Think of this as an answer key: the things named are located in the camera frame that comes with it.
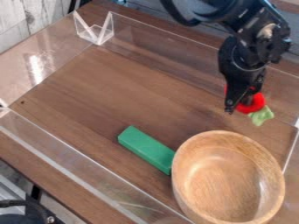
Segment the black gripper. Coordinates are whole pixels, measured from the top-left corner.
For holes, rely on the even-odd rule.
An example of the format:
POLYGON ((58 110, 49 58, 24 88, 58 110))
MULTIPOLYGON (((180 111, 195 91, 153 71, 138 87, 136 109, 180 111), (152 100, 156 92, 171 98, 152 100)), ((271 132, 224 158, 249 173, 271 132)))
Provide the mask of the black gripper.
POLYGON ((265 64, 249 66, 240 56, 239 42, 228 37, 219 49, 219 71, 224 76, 224 111, 232 114, 239 104, 249 105, 252 96, 261 91, 265 64))

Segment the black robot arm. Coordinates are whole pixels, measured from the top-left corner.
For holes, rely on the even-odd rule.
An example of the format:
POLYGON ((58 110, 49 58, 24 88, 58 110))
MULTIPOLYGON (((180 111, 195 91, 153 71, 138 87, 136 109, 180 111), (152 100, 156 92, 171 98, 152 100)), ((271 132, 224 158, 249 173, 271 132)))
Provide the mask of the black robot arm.
POLYGON ((291 47, 291 28, 268 0, 158 0, 172 19, 193 27, 216 23, 231 33, 219 48, 219 72, 227 82, 224 111, 249 104, 263 87, 267 65, 291 47))

